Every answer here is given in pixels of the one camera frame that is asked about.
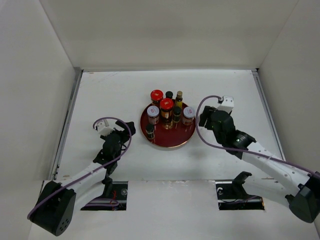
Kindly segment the white lid jar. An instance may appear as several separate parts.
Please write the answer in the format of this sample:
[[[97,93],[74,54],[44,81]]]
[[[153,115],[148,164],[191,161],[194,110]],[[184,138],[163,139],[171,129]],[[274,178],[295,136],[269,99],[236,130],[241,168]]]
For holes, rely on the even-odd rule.
[[[146,110],[147,117],[148,117],[148,122],[152,125],[156,125],[159,122],[159,114],[160,110],[157,106],[151,105],[147,108]]]
[[[185,107],[183,109],[182,123],[186,126],[190,126],[194,121],[195,115],[196,111],[192,107]]]

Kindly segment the black cap spice bottle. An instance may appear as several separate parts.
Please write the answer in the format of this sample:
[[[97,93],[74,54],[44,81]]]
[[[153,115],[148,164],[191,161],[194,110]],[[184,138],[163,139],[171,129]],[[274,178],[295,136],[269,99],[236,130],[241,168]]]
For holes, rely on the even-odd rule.
[[[172,91],[167,91],[165,93],[165,97],[168,98],[168,99],[172,99],[173,98],[173,92]]]
[[[153,140],[155,138],[155,126],[151,123],[148,123],[145,127],[146,137],[149,140]]]

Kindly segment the small dark spice bottle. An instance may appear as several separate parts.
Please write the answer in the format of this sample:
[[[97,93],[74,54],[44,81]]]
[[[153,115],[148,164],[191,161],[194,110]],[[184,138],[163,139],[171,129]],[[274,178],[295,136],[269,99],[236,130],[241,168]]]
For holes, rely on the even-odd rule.
[[[175,106],[173,108],[173,117],[172,120],[174,123],[178,124],[181,120],[182,108],[179,106]]]

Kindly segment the yellow label oil bottle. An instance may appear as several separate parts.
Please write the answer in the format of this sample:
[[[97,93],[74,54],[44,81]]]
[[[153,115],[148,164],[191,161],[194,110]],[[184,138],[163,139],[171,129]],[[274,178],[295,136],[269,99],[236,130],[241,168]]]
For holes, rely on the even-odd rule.
[[[174,101],[174,106],[175,107],[179,107],[180,109],[182,109],[183,107],[183,92],[182,91],[178,91],[176,93],[176,98]]]

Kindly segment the red cap sauce bottle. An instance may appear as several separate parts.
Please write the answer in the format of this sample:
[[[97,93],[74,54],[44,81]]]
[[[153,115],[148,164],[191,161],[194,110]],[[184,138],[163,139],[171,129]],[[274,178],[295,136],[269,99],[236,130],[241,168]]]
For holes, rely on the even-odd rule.
[[[155,89],[150,93],[151,104],[153,106],[159,107],[160,102],[163,98],[164,98],[164,93],[159,89]]]
[[[160,114],[161,121],[163,122],[163,126],[165,129],[172,128],[172,115],[173,115],[173,107],[174,102],[170,98],[164,98],[160,101]]]

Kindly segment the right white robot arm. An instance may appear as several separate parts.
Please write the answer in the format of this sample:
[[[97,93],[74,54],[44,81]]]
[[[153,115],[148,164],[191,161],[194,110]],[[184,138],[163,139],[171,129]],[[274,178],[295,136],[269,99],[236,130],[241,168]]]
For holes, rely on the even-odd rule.
[[[215,148],[255,166],[274,179],[269,181],[241,172],[232,181],[238,198],[248,195],[267,198],[287,207],[298,219],[313,223],[320,214],[320,174],[276,158],[249,134],[237,130],[231,111],[205,106],[196,111],[196,127],[213,132]]]

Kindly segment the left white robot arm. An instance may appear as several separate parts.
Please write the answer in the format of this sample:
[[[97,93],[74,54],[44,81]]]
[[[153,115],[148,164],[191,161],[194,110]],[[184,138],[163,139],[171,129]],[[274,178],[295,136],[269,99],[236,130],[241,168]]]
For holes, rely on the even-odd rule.
[[[121,129],[110,128],[109,117],[96,120],[93,128],[104,141],[92,163],[70,179],[50,181],[42,189],[36,205],[27,219],[47,232],[58,237],[69,227],[75,211],[86,207],[114,208],[119,205],[112,195],[110,175],[118,166],[118,161],[128,150],[136,133],[134,122],[124,122],[114,118]],[[107,199],[96,204],[96,198]]]

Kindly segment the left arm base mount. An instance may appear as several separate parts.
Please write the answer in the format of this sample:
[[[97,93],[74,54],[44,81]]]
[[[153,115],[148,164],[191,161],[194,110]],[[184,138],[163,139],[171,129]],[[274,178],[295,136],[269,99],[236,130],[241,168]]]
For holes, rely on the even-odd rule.
[[[95,197],[81,211],[126,211],[129,183],[113,181],[107,177],[101,183],[104,186],[101,195]]]

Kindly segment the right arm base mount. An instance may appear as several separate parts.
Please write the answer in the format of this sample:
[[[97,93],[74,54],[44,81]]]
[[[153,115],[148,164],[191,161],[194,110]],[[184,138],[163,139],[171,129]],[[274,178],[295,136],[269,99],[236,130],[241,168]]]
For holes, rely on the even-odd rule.
[[[220,211],[265,210],[263,198],[247,194],[243,185],[250,172],[242,171],[234,179],[216,180],[215,188]]]

